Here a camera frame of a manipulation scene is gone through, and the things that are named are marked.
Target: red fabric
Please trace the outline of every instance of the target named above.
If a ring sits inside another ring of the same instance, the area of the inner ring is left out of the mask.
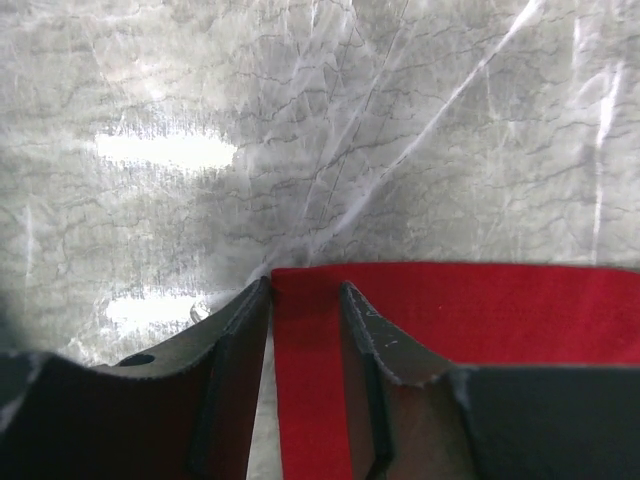
[[[278,269],[274,344],[285,480],[351,480],[339,287],[465,363],[640,363],[640,275],[612,269],[352,264]]]

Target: scratched surface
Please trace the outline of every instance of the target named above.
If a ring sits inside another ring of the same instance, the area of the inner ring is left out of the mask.
[[[640,263],[638,0],[8,0],[0,29],[0,348],[114,363],[276,266]]]

